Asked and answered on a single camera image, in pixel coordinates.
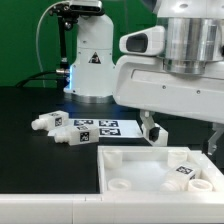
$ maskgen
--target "warning label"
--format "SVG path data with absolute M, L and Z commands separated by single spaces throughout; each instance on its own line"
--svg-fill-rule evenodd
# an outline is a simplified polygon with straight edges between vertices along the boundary
M 97 53 L 95 52 L 94 55 L 92 56 L 92 58 L 90 59 L 89 63 L 93 63 L 93 64 L 101 64 L 101 61 L 99 59 L 99 56 L 97 55 Z

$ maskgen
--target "blue light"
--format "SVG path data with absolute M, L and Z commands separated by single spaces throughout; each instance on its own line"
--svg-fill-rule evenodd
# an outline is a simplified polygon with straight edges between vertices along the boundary
M 69 75 L 69 89 L 72 89 L 72 73 L 73 73 L 73 66 L 70 66 L 70 75 Z

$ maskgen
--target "black tabletop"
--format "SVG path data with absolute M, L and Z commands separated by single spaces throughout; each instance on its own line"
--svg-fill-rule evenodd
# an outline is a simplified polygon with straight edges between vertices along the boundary
M 62 91 L 0 87 L 0 193 L 99 193 L 97 144 L 56 144 L 34 131 L 40 114 L 139 121 L 139 111 L 114 104 L 81 104 Z M 144 139 L 101 138 L 100 145 L 148 145 Z

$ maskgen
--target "green background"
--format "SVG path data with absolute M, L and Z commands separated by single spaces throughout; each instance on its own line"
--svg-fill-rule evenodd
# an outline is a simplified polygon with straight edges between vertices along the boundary
M 0 86 L 13 86 L 33 74 L 38 73 L 35 36 L 38 21 L 43 12 L 55 0 L 1 0 L 0 19 Z M 121 36 L 155 25 L 156 17 L 140 0 L 103 1 L 106 14 L 114 23 L 113 61 L 121 56 L 119 39 Z M 67 53 L 70 64 L 76 57 L 76 32 L 66 32 Z M 57 17 L 47 15 L 40 31 L 40 54 L 44 70 L 59 67 L 59 35 Z M 42 82 L 32 81 L 27 86 L 40 86 Z M 48 81 L 47 86 L 56 86 Z

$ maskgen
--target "white cylinder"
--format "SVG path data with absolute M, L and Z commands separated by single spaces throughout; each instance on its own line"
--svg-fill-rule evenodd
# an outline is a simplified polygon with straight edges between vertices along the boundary
M 168 151 L 167 164 L 170 168 L 174 168 L 182 162 L 187 161 L 187 151 L 183 149 L 171 149 Z
M 54 141 L 56 143 L 63 143 L 63 142 L 69 142 L 69 137 L 64 134 L 55 134 Z
M 126 179 L 115 178 L 108 182 L 108 189 L 110 191 L 130 191 L 131 182 Z
M 180 185 L 176 181 L 168 180 L 160 186 L 160 191 L 181 191 Z
M 47 128 L 47 121 L 45 119 L 36 119 L 31 123 L 33 130 Z
M 212 191 L 212 189 L 213 189 L 212 184 L 206 180 L 194 179 L 194 180 L 190 180 L 188 183 L 188 191 L 208 192 L 208 191 Z
M 122 166 L 123 152 L 120 149 L 108 149 L 103 151 L 104 167 L 116 169 Z

